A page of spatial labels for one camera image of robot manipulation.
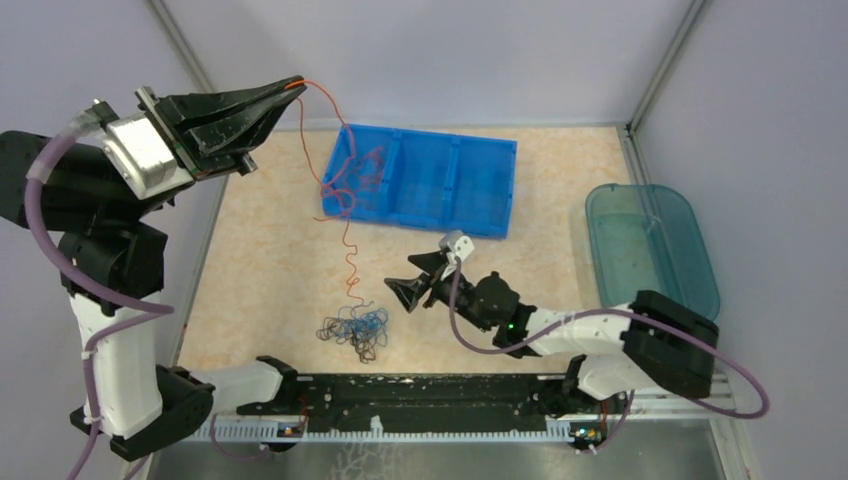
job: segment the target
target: teal plastic container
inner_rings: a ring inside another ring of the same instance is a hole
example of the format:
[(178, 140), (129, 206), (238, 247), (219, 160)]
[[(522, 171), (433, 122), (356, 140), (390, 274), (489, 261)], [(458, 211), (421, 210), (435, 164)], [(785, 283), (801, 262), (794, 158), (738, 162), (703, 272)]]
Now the teal plastic container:
[(655, 290), (715, 322), (721, 301), (689, 202), (661, 185), (608, 184), (586, 198), (601, 304)]

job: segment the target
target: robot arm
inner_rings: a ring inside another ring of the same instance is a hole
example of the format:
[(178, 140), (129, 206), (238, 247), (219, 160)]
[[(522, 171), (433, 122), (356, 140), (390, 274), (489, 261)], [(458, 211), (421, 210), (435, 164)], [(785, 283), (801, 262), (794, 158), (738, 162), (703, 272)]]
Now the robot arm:
[[(42, 189), (45, 226), (63, 232), (61, 253), (97, 283), (158, 303), (167, 235), (142, 217), (173, 204), (177, 193), (196, 182), (256, 170), (250, 151), (306, 89), (302, 80), (166, 97), (143, 87), (136, 92), (141, 111), (125, 118), (95, 100), (85, 117), (102, 148), (73, 145)], [(17, 131), (0, 134), (0, 215), (24, 228), (27, 172), (48, 140)], [(61, 282), (83, 345), (141, 313), (105, 301), (65, 275)], [(211, 413), (274, 399), (287, 375), (273, 359), (206, 373), (157, 366), (152, 322), (105, 337), (86, 356), (93, 359), (98, 428), (128, 461), (191, 435)], [(71, 414), (85, 432), (95, 420), (88, 400)]]
[[(411, 313), (428, 292), (424, 308), (437, 301), (449, 305), (453, 276), (459, 275), (453, 299), (456, 313), (480, 330), (496, 329), (492, 344), (503, 353), (515, 358), (576, 355), (565, 372), (563, 389), (577, 402), (591, 404), (618, 392), (651, 386), (688, 398), (709, 396), (711, 356), (624, 315), (647, 315), (715, 346), (718, 327), (695, 312), (652, 291), (639, 292), (632, 303), (614, 307), (613, 313), (597, 315), (527, 305), (498, 272), (476, 285), (457, 272), (457, 264), (474, 250), (470, 238), (454, 232), (439, 246), (437, 252), (409, 256), (410, 263), (423, 270), (417, 278), (385, 279), (407, 312)], [(537, 335), (549, 329), (549, 334)]]

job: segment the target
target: white bracket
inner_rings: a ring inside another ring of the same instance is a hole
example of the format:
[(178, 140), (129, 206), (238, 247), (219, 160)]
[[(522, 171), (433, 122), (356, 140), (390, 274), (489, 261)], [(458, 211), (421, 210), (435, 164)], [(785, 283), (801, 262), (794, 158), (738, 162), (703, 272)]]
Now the white bracket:
[(442, 250), (447, 249), (445, 256), (448, 258), (448, 265), (445, 267), (444, 272), (442, 272), (441, 278), (441, 280), (444, 280), (456, 271), (457, 259), (465, 263), (471, 252), (474, 251), (474, 243), (468, 235), (455, 230), (439, 240), (439, 248)]

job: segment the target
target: red wire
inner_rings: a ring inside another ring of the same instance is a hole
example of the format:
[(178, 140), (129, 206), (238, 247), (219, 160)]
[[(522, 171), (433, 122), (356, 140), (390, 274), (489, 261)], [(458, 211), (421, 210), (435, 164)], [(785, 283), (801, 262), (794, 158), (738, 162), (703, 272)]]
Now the red wire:
[[(345, 122), (342, 118), (342, 114), (339, 111), (339, 106), (336, 104), (335, 99), (332, 95), (330, 95), (330, 92), (328, 92), (324, 87), (311, 80), (298, 80), (296, 82), (288, 84), (286, 88), (288, 89), (305, 84), (314, 86), (315, 88), (320, 90), (321, 93), (323, 93), (328, 100), (330, 100), (330, 103), (333, 105), (333, 110), (336, 113), (336, 117), (339, 119), (339, 122), (341, 122), (342, 127), (347, 131), (347, 138), (350, 144), (350, 155), (345, 158), (344, 163), (342, 164), (341, 168), (336, 173), (336, 175), (330, 181), (323, 182), (321, 181), (321, 178), (318, 176), (318, 174), (315, 172), (315, 167), (312, 164), (312, 158), (309, 156), (309, 149), (306, 146), (306, 137), (303, 132), (303, 101), (300, 98), (297, 99), (297, 102), (300, 105), (300, 141), (303, 145), (303, 153), (306, 156), (306, 162), (309, 165), (309, 172), (312, 174), (312, 178), (314, 178), (318, 185), (321, 187), (321, 198), (324, 199), (328, 197), (335, 197), (336, 202), (338, 202), (339, 205), (338, 215), (324, 218), (313, 217), (313, 219), (319, 222), (326, 222), (327, 220), (335, 220), (341, 218), (345, 219), (345, 228), (344, 232), (342, 233), (342, 245), (344, 245), (346, 248), (353, 249), (353, 251), (345, 254), (345, 262), (353, 268), (353, 271), (351, 272), (350, 276), (348, 276), (348, 278), (345, 280), (345, 285), (347, 285), (346, 295), (354, 300), (359, 300), (359, 304), (364, 305), (365, 299), (352, 293), (353, 287), (355, 287), (360, 280), (359, 276), (357, 275), (359, 269), (357, 268), (356, 263), (353, 261), (353, 258), (359, 254), (359, 246), (355, 243), (350, 243), (347, 240), (347, 234), (350, 230), (350, 212), (352, 212), (354, 207), (356, 206), (356, 194), (351, 190), (350, 186), (348, 185), (347, 176), (344, 177), (345, 187), (347, 188), (335, 188), (333, 186), (340, 178), (342, 178), (342, 175), (344, 175), (345, 171), (350, 166), (350, 162), (356, 159), (356, 142), (353, 137), (353, 131), (351, 130), (347, 122)], [(366, 185), (369, 188), (373, 187), (374, 185), (379, 185), (383, 175), (383, 161), (380, 157), (380, 151), (382, 151), (382, 147), (377, 147), (362, 157), (365, 161), (371, 159), (375, 163), (375, 165), (377, 166), (377, 173), (373, 175), (373, 177), (376, 178), (370, 178), (369, 176), (360, 177), (360, 185), (358, 190), (362, 190), (363, 187)], [(354, 165), (353, 172), (358, 173), (359, 170), (363, 168), (364, 163), (365, 162), (360, 165)], [(350, 205), (347, 207), (345, 207), (345, 202), (342, 199), (343, 196), (347, 196), (350, 198)]]

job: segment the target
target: metal track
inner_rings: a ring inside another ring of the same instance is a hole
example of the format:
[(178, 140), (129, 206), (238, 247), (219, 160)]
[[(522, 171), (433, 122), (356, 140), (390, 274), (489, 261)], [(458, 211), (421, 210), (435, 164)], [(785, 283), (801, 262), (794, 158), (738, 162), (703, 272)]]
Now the metal track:
[[(721, 408), (733, 409), (735, 403), (730, 391), (727, 376), (717, 373), (713, 376), (710, 403)], [(609, 415), (617, 420), (620, 415)], [(647, 388), (636, 393), (628, 420), (703, 420), (719, 419), (717, 414), (694, 405), (689, 400), (673, 395), (662, 388)], [(215, 438), (221, 442), (234, 443), (503, 443), (503, 442), (571, 442), (569, 428), (572, 422), (594, 422), (597, 415), (565, 415), (546, 422), (545, 431), (519, 432), (447, 432), (447, 433), (392, 433), (385, 432), (379, 417), (371, 421), (370, 431), (310, 433), (303, 436), (282, 436), (279, 432), (295, 427), (299, 423), (297, 416), (282, 415), (269, 417), (220, 417), (215, 424)], [(191, 437), (184, 441), (210, 441), (209, 422), (203, 424)]]

